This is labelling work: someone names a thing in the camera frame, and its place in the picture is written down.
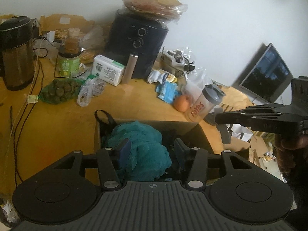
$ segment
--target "teal mesh fabric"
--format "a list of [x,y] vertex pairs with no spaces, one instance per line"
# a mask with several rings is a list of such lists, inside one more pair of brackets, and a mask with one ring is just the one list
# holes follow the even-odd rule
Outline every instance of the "teal mesh fabric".
[[113,129],[107,146],[114,148],[125,138],[131,141],[131,153],[127,167],[117,171],[121,181],[153,181],[171,166],[161,133],[153,127],[138,121],[122,123]]

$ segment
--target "ribbed gray surface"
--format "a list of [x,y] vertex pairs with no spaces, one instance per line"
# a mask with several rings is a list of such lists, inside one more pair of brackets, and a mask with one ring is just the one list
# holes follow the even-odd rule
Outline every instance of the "ribbed gray surface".
[[116,192],[104,193],[98,204],[78,220],[62,225],[22,222],[15,231],[288,231],[284,221],[246,225],[217,213],[201,192],[179,182],[128,182]]

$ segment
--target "mesh bag of chestnuts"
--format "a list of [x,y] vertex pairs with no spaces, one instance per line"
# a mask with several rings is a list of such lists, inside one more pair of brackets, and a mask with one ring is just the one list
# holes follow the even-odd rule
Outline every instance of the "mesh bag of chestnuts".
[[41,101],[50,104],[66,102],[78,97],[83,83],[84,81],[74,79],[54,79],[42,89],[38,97]]

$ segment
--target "metal screw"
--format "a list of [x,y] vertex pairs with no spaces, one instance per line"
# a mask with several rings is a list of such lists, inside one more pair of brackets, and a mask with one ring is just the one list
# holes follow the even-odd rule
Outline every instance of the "metal screw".
[[114,181],[114,180],[108,180],[108,181],[104,182],[104,187],[106,187],[106,188],[115,188],[118,185],[119,184],[116,181]]
[[203,186],[203,183],[199,180],[192,180],[188,183],[188,186],[192,188],[200,188]]

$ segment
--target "white tissue package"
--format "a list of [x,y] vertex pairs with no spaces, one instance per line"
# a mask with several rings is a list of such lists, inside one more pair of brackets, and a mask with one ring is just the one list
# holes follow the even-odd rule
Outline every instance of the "white tissue package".
[[118,86],[122,79],[124,69],[125,66],[121,63],[118,63],[103,55],[97,55],[94,58],[92,75],[95,75],[114,86]]

